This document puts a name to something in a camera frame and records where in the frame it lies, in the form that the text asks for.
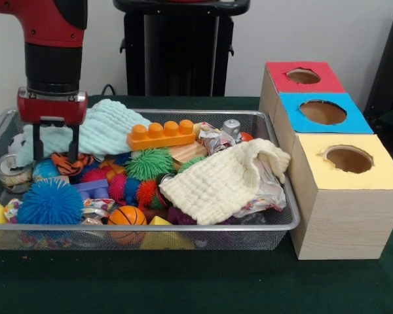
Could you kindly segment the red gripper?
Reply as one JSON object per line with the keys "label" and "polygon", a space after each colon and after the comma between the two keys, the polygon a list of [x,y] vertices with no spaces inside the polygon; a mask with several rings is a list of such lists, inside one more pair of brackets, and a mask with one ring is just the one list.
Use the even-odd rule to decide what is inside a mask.
{"label": "red gripper", "polygon": [[86,92],[75,95],[46,96],[20,87],[17,96],[17,108],[20,118],[33,124],[33,159],[43,159],[43,142],[40,138],[42,122],[64,122],[72,130],[68,158],[70,163],[77,161],[79,153],[79,126],[84,122],[88,96]]}

